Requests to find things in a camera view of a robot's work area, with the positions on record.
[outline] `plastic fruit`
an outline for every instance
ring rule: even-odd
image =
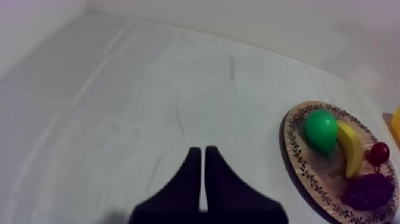
[[[354,210],[367,211],[388,203],[395,186],[381,173],[365,175],[353,182],[342,196],[342,201]]]
[[[366,159],[372,166],[380,166],[389,159],[390,150],[384,142],[376,142],[366,154]]]
[[[357,134],[343,120],[337,121],[337,138],[342,143],[347,158],[346,177],[351,178],[358,173],[363,162],[363,149]]]
[[[390,124],[395,131],[397,139],[400,140],[400,107],[397,108]]]
[[[327,110],[313,111],[305,121],[305,134],[318,150],[330,155],[338,134],[335,117]]]

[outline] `banana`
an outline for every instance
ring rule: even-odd
[[[361,148],[360,139],[353,128],[343,120],[337,120],[337,138],[346,152],[346,177],[351,178],[358,173],[363,162],[363,149]]]

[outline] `white bedsheet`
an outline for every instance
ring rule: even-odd
[[[123,223],[190,146],[213,144],[291,223],[324,223],[290,180],[278,142],[285,113],[308,100],[359,118],[390,145],[400,173],[383,120],[399,100],[242,43],[88,14],[0,83],[0,223]]]

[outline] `red cherry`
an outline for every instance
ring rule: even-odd
[[[365,158],[372,166],[380,166],[389,159],[389,156],[389,147],[384,142],[376,142],[372,149],[365,154]]]

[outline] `purple grapes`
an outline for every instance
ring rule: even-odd
[[[368,174],[350,184],[342,201],[354,210],[372,210],[388,203],[394,190],[388,177],[381,173]]]

